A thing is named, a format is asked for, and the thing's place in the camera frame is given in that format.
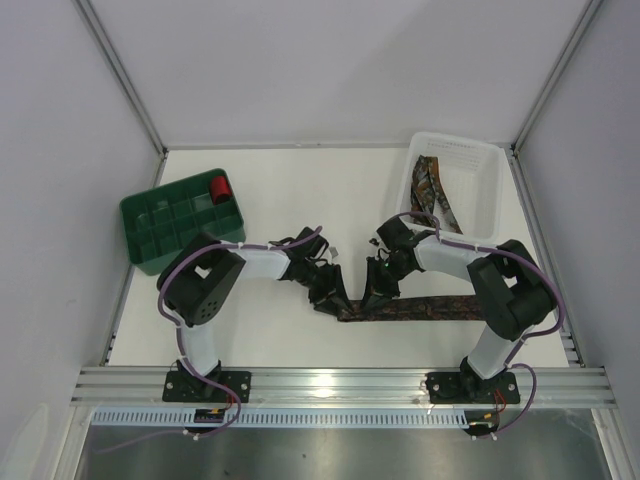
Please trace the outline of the dark brown patterned tie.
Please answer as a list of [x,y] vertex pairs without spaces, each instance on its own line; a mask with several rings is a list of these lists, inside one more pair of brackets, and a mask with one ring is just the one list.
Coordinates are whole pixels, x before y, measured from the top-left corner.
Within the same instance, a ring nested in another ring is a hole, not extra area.
[[445,295],[398,298],[365,309],[359,301],[351,302],[350,311],[342,311],[342,323],[405,321],[483,321],[480,304],[473,295]]

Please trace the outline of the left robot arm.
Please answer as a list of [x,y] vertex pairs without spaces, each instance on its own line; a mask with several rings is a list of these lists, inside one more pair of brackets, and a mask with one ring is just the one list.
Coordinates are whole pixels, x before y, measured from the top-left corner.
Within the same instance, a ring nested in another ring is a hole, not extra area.
[[296,237],[262,245],[197,234],[156,284],[159,313],[176,330],[178,370],[195,384],[220,383],[214,318],[240,280],[291,281],[308,290],[315,311],[335,317],[351,312],[341,268],[324,257],[330,246],[320,232],[306,227]]

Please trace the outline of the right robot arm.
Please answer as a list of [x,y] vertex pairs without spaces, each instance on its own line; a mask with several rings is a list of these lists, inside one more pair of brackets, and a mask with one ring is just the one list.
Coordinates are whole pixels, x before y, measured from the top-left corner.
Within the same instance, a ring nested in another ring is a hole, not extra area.
[[473,286],[486,326],[460,365],[461,394],[478,400],[495,389],[508,364],[530,338],[559,330],[566,306],[553,282],[526,247],[509,240],[497,247],[453,241],[432,230],[412,230],[394,215],[377,229],[388,255],[367,259],[367,281],[360,309],[368,312],[400,296],[399,282],[413,272],[440,272]]

